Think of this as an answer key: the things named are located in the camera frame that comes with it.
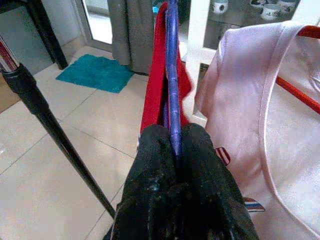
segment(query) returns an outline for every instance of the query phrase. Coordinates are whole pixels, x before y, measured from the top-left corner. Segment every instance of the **clothes drying rack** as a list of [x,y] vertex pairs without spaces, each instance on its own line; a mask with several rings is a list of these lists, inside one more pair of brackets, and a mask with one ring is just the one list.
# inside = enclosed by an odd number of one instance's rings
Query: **clothes drying rack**
[[[172,149],[176,156],[176,165],[179,167],[181,155],[181,123],[177,74],[178,0],[170,0],[168,3],[166,12],[166,33],[165,68],[166,77],[168,79],[168,101],[167,104],[165,104],[165,109],[163,111],[165,119],[164,125],[170,130]],[[36,80],[26,67],[18,62],[1,36],[0,68],[3,77],[11,90],[18,94],[29,111],[37,117],[86,185],[108,211],[111,217],[114,218],[114,208],[51,112],[45,97],[37,87]]]

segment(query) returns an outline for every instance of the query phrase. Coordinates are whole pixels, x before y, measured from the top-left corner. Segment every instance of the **red cloth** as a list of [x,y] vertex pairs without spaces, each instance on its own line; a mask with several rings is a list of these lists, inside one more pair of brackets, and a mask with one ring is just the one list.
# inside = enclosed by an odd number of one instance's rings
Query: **red cloth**
[[[152,66],[144,100],[144,109],[140,131],[152,124],[163,125],[164,98],[168,97],[168,80],[166,78],[166,19],[165,12],[168,4],[164,2],[156,17]],[[189,123],[184,115],[182,99],[191,91],[192,85],[186,68],[181,62],[178,52],[177,76],[179,86],[181,126]]]

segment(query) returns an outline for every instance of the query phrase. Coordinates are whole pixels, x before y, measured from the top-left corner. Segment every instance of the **red hanger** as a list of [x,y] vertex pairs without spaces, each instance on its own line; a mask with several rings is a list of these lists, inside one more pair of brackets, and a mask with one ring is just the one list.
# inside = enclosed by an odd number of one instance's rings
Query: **red hanger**
[[[320,27],[318,26],[305,26],[302,28],[297,36],[301,37],[309,37],[314,39],[320,39]],[[320,104],[317,103],[315,100],[304,94],[302,91],[300,91],[298,88],[291,85],[289,82],[284,80],[281,77],[276,78],[276,83],[283,87],[285,90],[287,90],[289,93],[291,93],[293,96],[298,98],[300,101],[302,101],[304,104],[306,104],[308,107],[310,107],[312,110],[314,110],[316,113],[320,114]]]

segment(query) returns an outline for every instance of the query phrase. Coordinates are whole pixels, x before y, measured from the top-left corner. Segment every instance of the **blue rug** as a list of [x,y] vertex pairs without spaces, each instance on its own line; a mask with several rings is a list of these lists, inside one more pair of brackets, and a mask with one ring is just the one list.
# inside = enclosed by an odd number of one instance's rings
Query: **blue rug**
[[111,93],[120,93],[133,74],[116,60],[86,54],[66,68],[56,79]]

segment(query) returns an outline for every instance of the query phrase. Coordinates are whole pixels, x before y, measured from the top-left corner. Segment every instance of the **black table leg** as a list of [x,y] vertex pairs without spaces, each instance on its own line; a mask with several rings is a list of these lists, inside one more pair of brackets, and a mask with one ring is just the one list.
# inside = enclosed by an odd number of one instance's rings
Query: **black table leg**
[[25,6],[52,61],[57,63],[59,69],[65,69],[68,66],[66,57],[51,27],[50,20],[41,0],[28,0],[25,2]]

